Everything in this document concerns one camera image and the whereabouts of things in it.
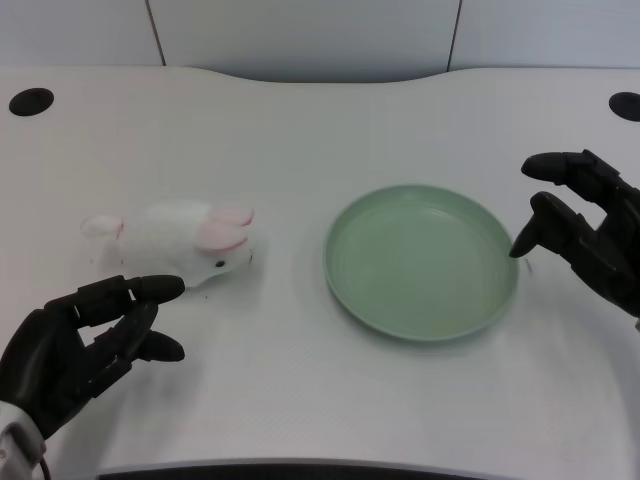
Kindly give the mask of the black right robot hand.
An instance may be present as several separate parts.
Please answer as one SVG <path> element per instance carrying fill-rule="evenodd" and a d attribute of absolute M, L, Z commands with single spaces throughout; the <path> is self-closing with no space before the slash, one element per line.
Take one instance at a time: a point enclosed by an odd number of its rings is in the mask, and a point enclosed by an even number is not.
<path fill-rule="evenodd" d="M 512 258 L 541 246 L 562 257 L 595 293 L 639 316 L 639 190 L 589 150 L 549 152 L 525 160 L 524 175 L 566 186 L 598 205 L 605 218 L 594 229 L 549 192 L 530 199 L 533 214 L 517 235 Z"/>

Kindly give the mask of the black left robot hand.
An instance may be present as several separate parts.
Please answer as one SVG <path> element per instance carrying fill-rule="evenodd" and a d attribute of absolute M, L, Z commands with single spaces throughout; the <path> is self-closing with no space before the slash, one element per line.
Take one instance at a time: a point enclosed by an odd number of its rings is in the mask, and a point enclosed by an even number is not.
<path fill-rule="evenodd" d="M 152 325 L 185 291 L 173 275 L 111 277 L 32 311 L 1 358 L 1 399 L 48 439 L 136 360 L 180 362 L 182 345 Z"/>

